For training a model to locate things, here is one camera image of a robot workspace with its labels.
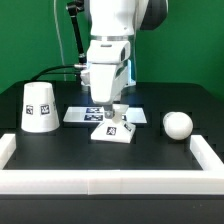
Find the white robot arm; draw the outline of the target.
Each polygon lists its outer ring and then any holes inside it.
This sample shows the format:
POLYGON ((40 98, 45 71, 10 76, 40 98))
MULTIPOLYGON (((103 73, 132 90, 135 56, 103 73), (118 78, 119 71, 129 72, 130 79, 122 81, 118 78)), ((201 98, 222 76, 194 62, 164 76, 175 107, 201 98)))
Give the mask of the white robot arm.
POLYGON ((81 78, 93 102, 111 119, 122 90, 136 84, 136 32, 159 27, 167 17, 168 0, 86 0, 85 6, 91 41, 81 78))

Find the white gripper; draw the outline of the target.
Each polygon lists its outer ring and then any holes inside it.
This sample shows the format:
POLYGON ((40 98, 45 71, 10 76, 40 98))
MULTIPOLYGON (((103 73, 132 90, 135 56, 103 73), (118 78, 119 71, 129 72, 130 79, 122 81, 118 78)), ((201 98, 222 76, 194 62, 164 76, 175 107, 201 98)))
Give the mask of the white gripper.
POLYGON ((87 68, 81 71, 81 79, 90 86, 95 104, 104 106, 104 116, 115 116, 113 101, 128 84, 128 59, 131 53, 129 41, 92 40, 87 51, 87 68))

